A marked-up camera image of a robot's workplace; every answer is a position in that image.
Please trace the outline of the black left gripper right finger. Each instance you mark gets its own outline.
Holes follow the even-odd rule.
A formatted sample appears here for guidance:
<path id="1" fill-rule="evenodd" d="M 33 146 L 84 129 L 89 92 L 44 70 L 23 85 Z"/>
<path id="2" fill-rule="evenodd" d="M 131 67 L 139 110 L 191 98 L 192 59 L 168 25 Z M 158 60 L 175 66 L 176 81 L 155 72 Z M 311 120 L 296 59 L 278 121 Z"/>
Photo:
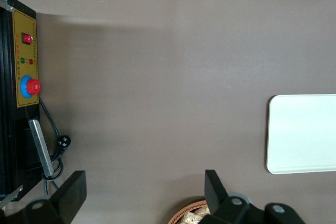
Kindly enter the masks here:
<path id="1" fill-rule="evenodd" d="M 263 211 L 240 193 L 228 193 L 213 169 L 205 171 L 204 196 L 210 214 L 201 223 L 263 223 Z"/>

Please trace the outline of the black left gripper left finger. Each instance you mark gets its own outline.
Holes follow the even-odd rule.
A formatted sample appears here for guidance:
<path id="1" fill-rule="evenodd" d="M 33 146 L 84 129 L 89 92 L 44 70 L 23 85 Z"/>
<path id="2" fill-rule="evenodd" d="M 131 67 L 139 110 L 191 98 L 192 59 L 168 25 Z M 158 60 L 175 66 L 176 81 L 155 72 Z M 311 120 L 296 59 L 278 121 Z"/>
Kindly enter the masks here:
<path id="1" fill-rule="evenodd" d="M 25 207 L 23 223 L 71 223 L 86 198 L 86 172 L 77 170 L 49 198 Z"/>

